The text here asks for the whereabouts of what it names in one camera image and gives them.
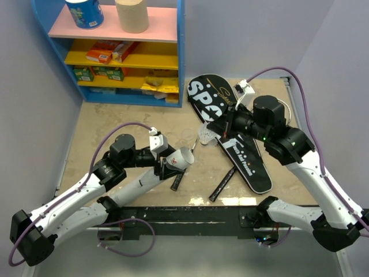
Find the white shuttlecock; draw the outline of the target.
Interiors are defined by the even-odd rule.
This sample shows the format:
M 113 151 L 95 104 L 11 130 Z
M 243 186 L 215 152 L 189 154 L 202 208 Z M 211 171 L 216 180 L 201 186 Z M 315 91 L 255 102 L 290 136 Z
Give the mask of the white shuttlecock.
M 207 124 L 203 123 L 198 129 L 198 138 L 201 145 L 208 147 L 211 140 L 216 139 L 217 134 L 207 128 Z
M 209 142 L 209 144 L 208 144 L 208 146 L 209 147 L 215 147 L 215 146 L 217 146 L 218 145 L 218 141 L 217 141 L 217 139 L 215 138 L 215 139 L 213 139 L 213 140 L 211 140 L 210 142 Z

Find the clear plastic tube lid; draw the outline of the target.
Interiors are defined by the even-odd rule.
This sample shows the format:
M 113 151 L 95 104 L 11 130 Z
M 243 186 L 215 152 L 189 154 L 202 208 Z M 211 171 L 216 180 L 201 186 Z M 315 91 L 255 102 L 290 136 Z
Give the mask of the clear plastic tube lid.
M 195 138 L 195 133 L 192 129 L 184 129 L 181 132 L 181 139 L 184 139 L 186 141 L 191 141 Z

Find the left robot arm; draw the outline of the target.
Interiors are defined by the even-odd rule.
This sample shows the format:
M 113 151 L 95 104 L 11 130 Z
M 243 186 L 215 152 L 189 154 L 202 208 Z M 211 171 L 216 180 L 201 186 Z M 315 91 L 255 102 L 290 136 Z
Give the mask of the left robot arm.
M 44 261 L 57 245 L 89 227 L 119 221 L 124 207 L 194 163 L 187 148 L 174 149 L 161 133 L 136 149 L 130 134 L 119 135 L 90 173 L 49 203 L 12 216 L 10 240 L 30 267 Z

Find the white shuttlecock tube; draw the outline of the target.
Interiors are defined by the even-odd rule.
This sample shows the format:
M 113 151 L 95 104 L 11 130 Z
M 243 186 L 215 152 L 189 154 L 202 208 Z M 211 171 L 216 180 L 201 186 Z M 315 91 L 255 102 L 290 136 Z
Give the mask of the white shuttlecock tube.
M 194 161 L 194 155 L 187 147 L 181 147 L 163 159 L 164 164 L 168 167 L 181 170 L 187 169 Z M 154 169 L 149 169 L 123 188 L 112 193 L 110 197 L 119 207 L 124 207 L 164 181 L 161 181 L 158 176 L 154 175 Z

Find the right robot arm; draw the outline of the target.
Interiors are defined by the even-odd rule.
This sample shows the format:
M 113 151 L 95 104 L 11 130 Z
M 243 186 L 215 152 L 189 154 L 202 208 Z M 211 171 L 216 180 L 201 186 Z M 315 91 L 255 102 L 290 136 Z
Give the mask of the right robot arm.
M 274 96 L 255 98 L 251 111 L 232 105 L 208 128 L 222 137 L 243 134 L 263 142 L 267 153 L 293 173 L 319 205 L 312 209 L 267 197 L 249 217 L 255 227 L 288 224 L 312 234 L 331 252 L 352 245 L 368 227 L 368 210 L 328 177 L 318 150 L 304 131 L 287 125 L 285 107 Z

